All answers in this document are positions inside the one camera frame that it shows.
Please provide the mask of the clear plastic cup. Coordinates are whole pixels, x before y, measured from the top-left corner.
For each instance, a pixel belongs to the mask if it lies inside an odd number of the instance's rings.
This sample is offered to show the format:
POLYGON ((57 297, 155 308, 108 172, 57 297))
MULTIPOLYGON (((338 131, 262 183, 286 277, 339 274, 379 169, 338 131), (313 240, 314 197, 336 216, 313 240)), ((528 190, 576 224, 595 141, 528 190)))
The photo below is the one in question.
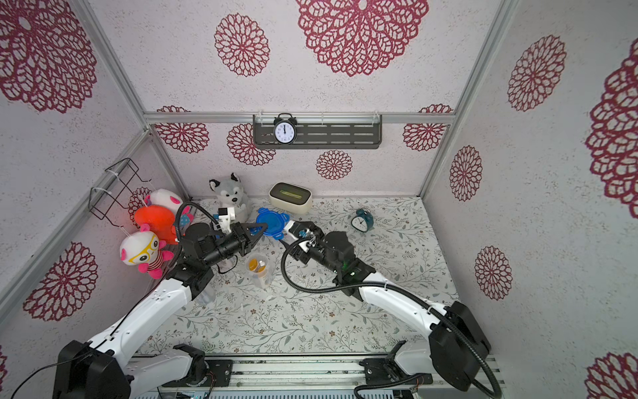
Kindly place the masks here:
POLYGON ((263 254, 250 254, 246 261, 249 278, 259 289, 267 289, 272 284, 274 266, 263 254))

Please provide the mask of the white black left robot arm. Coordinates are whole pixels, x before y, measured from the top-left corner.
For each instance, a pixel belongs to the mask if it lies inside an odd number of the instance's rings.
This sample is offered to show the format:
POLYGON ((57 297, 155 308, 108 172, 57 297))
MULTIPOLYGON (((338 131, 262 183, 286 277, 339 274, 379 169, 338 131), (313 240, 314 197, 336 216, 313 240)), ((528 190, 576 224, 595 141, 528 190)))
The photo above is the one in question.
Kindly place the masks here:
POLYGON ((189 226, 174 266, 139 304, 88 342, 72 341, 61 350, 53 397, 133 398, 171 382, 204 382, 205 354, 188 344, 139 362, 133 357, 173 314, 203 296, 217 263, 249 254, 266 229, 266 224, 234 223, 229 234, 221 234, 205 223, 189 226))

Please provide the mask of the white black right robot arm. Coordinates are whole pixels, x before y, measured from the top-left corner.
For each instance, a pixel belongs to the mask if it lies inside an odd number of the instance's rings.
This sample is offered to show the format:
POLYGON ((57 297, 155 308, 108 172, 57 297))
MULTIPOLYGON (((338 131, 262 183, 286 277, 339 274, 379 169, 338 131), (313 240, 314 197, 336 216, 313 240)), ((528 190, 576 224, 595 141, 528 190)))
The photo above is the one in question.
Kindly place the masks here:
POLYGON ((503 396, 487 363, 492 346, 466 305, 432 302, 400 287, 359 259, 344 231, 324 233, 310 221, 292 220, 282 234, 282 277, 291 287, 307 294, 342 292, 382 309, 422 335, 420 342, 399 344, 389 357, 390 365, 403 375, 401 384, 436 373, 459 391, 476 387, 489 398, 503 396), (293 282, 287 272, 289 257, 329 269, 332 286, 311 289, 293 282))

